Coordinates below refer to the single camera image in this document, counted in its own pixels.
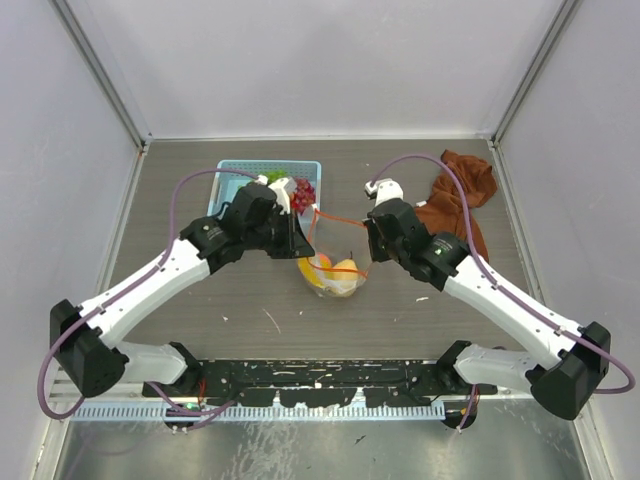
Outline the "yellow star fruit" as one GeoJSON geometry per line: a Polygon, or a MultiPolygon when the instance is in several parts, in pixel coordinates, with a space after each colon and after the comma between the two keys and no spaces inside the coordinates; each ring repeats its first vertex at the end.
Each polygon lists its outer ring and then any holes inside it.
{"type": "Polygon", "coordinates": [[[297,267],[302,274],[303,278],[312,286],[322,288],[323,283],[318,276],[317,270],[312,263],[312,257],[299,258],[297,260],[297,267]]]}

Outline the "clear zip top bag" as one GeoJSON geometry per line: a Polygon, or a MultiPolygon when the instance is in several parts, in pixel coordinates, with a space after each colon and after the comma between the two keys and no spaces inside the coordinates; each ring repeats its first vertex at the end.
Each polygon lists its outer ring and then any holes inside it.
{"type": "MultiPolygon", "coordinates": [[[[369,268],[372,264],[369,253],[368,232],[364,222],[327,214],[322,212],[316,204],[309,206],[299,216],[299,220],[303,233],[315,250],[315,255],[312,257],[313,260],[318,253],[322,253],[330,258],[334,266],[341,260],[353,255],[360,275],[356,291],[363,286],[368,278],[369,268]]],[[[348,298],[335,297],[329,292],[327,274],[331,269],[321,270],[316,268],[318,276],[323,283],[322,288],[314,287],[304,280],[319,296],[348,298]]]]}

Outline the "purple grape bunch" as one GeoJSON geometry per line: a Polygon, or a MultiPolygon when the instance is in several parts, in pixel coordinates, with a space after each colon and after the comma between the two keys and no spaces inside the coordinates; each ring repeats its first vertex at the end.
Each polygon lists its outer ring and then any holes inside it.
{"type": "Polygon", "coordinates": [[[291,196],[291,207],[302,214],[309,206],[316,203],[316,189],[306,178],[295,178],[296,188],[291,196]]]}

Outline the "green grape bunch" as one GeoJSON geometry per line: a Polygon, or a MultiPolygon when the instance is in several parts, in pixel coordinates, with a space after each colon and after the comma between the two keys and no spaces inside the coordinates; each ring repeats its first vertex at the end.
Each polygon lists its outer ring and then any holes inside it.
{"type": "Polygon", "coordinates": [[[272,170],[265,173],[269,183],[273,183],[282,178],[288,178],[289,174],[284,170],[272,170]]]}

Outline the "light blue plastic basket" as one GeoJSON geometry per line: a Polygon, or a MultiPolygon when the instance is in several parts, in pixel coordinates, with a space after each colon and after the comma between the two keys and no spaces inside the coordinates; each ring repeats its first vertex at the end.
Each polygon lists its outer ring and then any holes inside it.
{"type": "MultiPolygon", "coordinates": [[[[317,206],[320,206],[322,166],[317,161],[306,160],[238,160],[226,159],[219,162],[218,169],[239,170],[252,175],[266,175],[270,172],[284,172],[295,178],[305,178],[315,189],[317,206]]],[[[249,177],[236,173],[216,173],[212,183],[207,214],[215,214],[222,203],[230,202],[236,190],[250,181],[249,177]]]]}

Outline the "orange peach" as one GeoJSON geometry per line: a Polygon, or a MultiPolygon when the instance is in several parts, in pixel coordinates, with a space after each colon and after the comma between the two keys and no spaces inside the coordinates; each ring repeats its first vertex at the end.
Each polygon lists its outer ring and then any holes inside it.
{"type": "Polygon", "coordinates": [[[318,253],[314,257],[313,264],[315,265],[316,268],[319,268],[321,270],[327,270],[333,267],[333,264],[330,258],[322,253],[318,253]]]}

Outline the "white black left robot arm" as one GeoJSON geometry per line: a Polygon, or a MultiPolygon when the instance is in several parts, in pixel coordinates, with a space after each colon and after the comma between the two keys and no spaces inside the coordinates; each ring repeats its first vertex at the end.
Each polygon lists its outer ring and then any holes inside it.
{"type": "Polygon", "coordinates": [[[290,200],[291,178],[241,187],[218,216],[193,220],[156,259],[78,306],[63,300],[50,313],[54,357],[84,398],[104,394],[120,381],[166,385],[188,396],[203,377],[201,363],[180,343],[161,346],[126,341],[154,310],[241,259],[250,250],[280,260],[311,257],[290,200]]]}

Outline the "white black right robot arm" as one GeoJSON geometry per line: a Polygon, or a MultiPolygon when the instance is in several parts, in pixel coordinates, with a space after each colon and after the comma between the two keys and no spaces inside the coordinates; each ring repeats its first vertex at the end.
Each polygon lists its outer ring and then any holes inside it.
{"type": "Polygon", "coordinates": [[[412,278],[463,301],[514,338],[519,351],[455,342],[438,360],[444,390],[471,384],[528,392],[549,413],[573,420],[609,369],[611,334],[564,318],[501,277],[451,233],[431,235],[399,198],[377,203],[365,225],[375,262],[393,260],[412,278]]]}

